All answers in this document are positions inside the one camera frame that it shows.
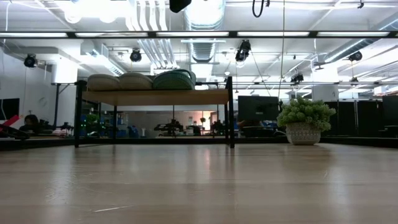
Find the green succulent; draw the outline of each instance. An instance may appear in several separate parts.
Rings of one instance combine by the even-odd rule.
[[[305,122],[320,131],[330,130],[330,116],[336,113],[335,109],[330,109],[322,100],[310,101],[301,97],[298,97],[297,100],[291,100],[289,105],[283,105],[282,109],[277,118],[278,126],[283,127],[290,123]]]

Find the wooden floor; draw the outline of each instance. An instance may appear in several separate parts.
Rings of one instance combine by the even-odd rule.
[[[398,223],[398,151],[319,144],[0,152],[0,223]]]

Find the ventilation duct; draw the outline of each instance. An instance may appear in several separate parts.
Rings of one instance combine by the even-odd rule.
[[[371,30],[386,30],[395,31],[398,30],[398,12],[394,13],[392,16],[380,22],[378,25],[372,27]],[[381,40],[380,38],[375,39],[361,39],[361,40],[351,40],[348,43],[338,47],[336,50],[324,55],[322,58],[320,56],[320,61],[315,62],[315,66],[324,65],[327,63],[333,63],[345,57],[352,55],[353,53]]]
[[[225,0],[193,0],[185,8],[186,30],[220,30],[223,26]],[[215,54],[215,43],[190,43],[190,53],[194,61],[210,62]]]

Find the white plant pot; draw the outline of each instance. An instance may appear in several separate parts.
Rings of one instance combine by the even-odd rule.
[[[321,131],[307,123],[286,125],[287,140],[294,145],[314,145],[321,139]]]

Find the red object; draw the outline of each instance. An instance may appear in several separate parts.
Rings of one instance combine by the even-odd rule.
[[[12,124],[17,122],[18,120],[19,120],[19,116],[18,115],[14,115],[12,118],[10,118],[6,122],[4,122],[3,125],[11,126]]]

